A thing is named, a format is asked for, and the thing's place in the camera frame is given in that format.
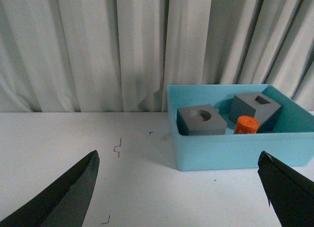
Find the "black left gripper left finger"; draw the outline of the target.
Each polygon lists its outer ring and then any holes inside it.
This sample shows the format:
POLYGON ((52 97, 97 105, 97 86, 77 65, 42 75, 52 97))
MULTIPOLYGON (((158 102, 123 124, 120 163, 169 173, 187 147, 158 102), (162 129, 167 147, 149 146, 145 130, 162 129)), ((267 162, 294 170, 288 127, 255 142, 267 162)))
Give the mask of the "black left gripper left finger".
POLYGON ((0 225, 81 227, 92 199, 99 164, 98 152, 90 152, 0 225))

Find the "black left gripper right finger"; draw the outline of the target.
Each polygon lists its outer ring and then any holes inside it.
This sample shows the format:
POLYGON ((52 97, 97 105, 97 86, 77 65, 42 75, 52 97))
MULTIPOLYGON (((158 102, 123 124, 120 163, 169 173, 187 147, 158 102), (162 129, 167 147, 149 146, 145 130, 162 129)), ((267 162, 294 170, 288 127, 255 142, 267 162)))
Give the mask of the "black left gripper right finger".
POLYGON ((263 151, 258 174, 281 226, 314 225, 314 182, 263 151))

